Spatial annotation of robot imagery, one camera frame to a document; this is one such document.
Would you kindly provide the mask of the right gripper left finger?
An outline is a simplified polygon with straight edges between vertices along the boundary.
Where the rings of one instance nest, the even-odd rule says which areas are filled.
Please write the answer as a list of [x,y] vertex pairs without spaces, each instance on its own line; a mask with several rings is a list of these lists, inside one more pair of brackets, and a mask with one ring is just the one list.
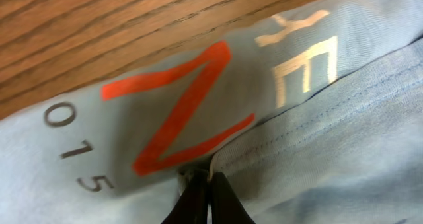
[[208,174],[197,171],[162,224],[206,224]]

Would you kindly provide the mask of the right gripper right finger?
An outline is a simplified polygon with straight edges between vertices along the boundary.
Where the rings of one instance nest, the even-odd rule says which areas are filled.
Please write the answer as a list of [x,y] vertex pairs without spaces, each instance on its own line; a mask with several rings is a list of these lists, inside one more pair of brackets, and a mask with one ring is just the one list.
[[222,172],[213,175],[210,185],[213,224],[255,224]]

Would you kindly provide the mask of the light blue t-shirt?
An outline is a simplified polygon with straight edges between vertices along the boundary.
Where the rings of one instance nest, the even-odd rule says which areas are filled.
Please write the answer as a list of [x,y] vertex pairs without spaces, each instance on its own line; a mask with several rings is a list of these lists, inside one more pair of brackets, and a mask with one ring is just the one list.
[[422,0],[318,0],[1,122],[2,223],[422,222]]

